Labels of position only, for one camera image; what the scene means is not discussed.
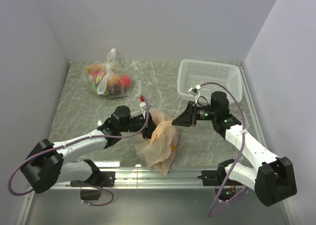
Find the plastic bag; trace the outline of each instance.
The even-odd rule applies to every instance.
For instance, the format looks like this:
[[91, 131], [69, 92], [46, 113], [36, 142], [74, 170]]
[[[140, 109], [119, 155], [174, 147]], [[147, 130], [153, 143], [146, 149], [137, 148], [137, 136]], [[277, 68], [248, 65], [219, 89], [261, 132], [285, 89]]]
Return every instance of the plastic bag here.
[[122, 71], [118, 61], [115, 61], [116, 49], [107, 55], [107, 62], [93, 63], [84, 68], [81, 78], [95, 94], [106, 98], [128, 96], [132, 88], [132, 78]]
[[166, 113], [150, 110], [154, 123], [157, 125], [152, 138], [135, 137], [137, 154], [146, 161], [148, 167], [167, 174], [177, 152], [178, 127], [172, 125], [172, 119]]

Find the marble tabletop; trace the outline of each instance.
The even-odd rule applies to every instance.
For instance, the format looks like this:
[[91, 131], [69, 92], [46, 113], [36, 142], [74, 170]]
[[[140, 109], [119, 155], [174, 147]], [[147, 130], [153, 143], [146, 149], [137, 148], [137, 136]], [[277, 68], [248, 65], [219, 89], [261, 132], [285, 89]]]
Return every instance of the marble tabletop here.
[[[180, 61], [121, 61], [122, 68], [133, 77], [133, 90], [128, 97], [111, 100], [93, 95], [80, 80], [82, 69], [91, 63], [71, 62], [49, 136], [51, 142], [91, 132], [99, 121], [110, 117], [120, 105], [128, 106], [132, 116], [140, 114], [140, 94], [150, 99], [154, 104], [152, 108], [166, 112], [171, 118], [177, 117], [186, 108], [187, 101], [181, 99], [176, 88]], [[257, 138], [245, 95], [240, 104], [245, 114], [246, 128]], [[232, 104], [230, 109], [240, 119], [237, 106]], [[223, 140], [210, 122], [202, 121], [196, 127], [179, 128], [178, 150], [173, 166], [217, 167], [218, 163], [236, 155], [236, 148]], [[132, 138], [122, 139], [106, 150], [83, 155], [78, 161], [84, 159], [91, 159], [104, 167], [146, 167], [136, 154]], [[243, 164], [249, 166], [246, 159], [243, 159]]]

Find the basket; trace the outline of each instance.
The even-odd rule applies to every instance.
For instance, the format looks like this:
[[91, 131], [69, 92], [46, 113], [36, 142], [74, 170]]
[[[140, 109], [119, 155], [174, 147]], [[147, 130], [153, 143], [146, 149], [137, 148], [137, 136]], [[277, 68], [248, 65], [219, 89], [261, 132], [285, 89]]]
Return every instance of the basket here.
[[[183, 60], [180, 63], [178, 73], [178, 93], [183, 100], [194, 101], [195, 97], [188, 93], [191, 87], [206, 82], [216, 82], [226, 87], [238, 102], [242, 100], [241, 73], [237, 66], [208, 61]], [[208, 84], [200, 90], [208, 102], [211, 101], [213, 92], [221, 91], [227, 94], [229, 104], [233, 103], [230, 95], [220, 86]]]

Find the white wall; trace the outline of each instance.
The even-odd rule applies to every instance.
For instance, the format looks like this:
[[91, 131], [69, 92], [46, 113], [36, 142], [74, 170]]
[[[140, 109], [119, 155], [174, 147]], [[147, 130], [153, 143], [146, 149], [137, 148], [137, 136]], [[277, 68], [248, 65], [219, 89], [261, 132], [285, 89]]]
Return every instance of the white wall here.
[[[67, 60], [34, 0], [0, 0], [0, 217], [14, 224], [21, 197], [7, 191], [10, 173], [48, 136]], [[14, 189], [26, 180], [18, 173]]]
[[294, 165], [301, 225], [316, 222], [316, 0], [277, 0], [245, 61], [268, 147]]
[[36, 0], [68, 60], [244, 60], [276, 0]]

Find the red object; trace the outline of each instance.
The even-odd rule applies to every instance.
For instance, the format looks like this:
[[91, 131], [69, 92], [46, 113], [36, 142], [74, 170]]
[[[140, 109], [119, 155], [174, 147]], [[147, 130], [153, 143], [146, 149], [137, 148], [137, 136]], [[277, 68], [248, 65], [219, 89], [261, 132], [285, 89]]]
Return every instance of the red object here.
[[128, 75], [122, 75], [120, 79], [124, 83], [124, 90], [128, 90], [132, 85], [132, 79]]

